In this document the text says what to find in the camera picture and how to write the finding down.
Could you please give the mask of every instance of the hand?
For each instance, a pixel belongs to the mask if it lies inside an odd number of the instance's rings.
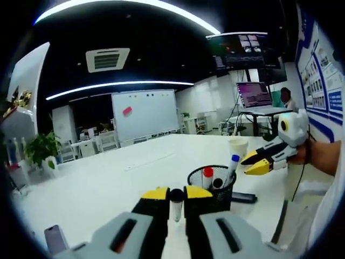
[[[307,147],[306,143],[303,143],[301,146],[297,147],[297,154],[289,158],[287,161],[295,165],[303,165],[306,161]]]

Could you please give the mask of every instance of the pen holder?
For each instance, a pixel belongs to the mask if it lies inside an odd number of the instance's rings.
[[[202,186],[203,183],[203,169],[206,167],[213,168],[213,181],[217,178],[223,181],[223,185],[215,189],[211,186],[208,191],[212,193],[213,197],[216,198],[219,202],[221,210],[230,210],[231,199],[232,199],[232,189],[233,185],[236,182],[236,173],[232,174],[231,181],[227,186],[224,186],[226,183],[226,178],[228,175],[228,166],[203,166],[193,172],[191,172],[187,177],[188,185]]]

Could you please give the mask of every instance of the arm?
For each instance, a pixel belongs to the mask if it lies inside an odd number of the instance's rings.
[[[330,144],[310,141],[310,163],[324,173],[334,176],[338,166],[340,147],[340,141]],[[305,157],[306,146],[302,145],[298,147],[298,154],[292,157],[289,162],[303,165]]]

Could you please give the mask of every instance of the monitor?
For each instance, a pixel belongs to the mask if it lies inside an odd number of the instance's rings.
[[[281,58],[278,58],[280,68],[275,69],[258,69],[260,82],[265,82],[266,85],[273,85],[287,81],[285,65]]]
[[[206,38],[217,70],[279,67],[267,32],[230,32]]]
[[[243,107],[272,105],[270,94],[263,82],[236,83]]]

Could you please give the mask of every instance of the smartphone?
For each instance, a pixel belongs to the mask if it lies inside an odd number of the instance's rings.
[[[236,193],[232,192],[232,199],[233,202],[239,203],[256,203],[258,198],[255,194],[250,193]]]
[[[56,255],[69,248],[63,231],[58,225],[45,229],[44,236],[51,255]]]

